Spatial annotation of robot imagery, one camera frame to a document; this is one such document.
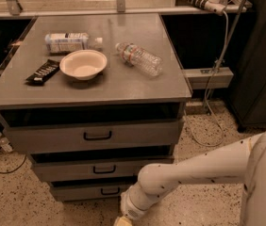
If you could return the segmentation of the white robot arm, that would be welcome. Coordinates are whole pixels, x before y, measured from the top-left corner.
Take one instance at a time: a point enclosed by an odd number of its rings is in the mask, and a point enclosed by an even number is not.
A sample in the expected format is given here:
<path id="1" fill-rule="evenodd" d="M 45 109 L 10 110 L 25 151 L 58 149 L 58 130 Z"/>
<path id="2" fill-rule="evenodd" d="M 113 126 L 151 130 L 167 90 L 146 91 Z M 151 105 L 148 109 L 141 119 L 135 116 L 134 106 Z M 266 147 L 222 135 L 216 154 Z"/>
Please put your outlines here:
<path id="1" fill-rule="evenodd" d="M 132 226 L 179 186 L 242 184 L 240 226 L 266 226 L 266 131 L 173 164 L 148 164 L 121 194 L 113 226 Z"/>

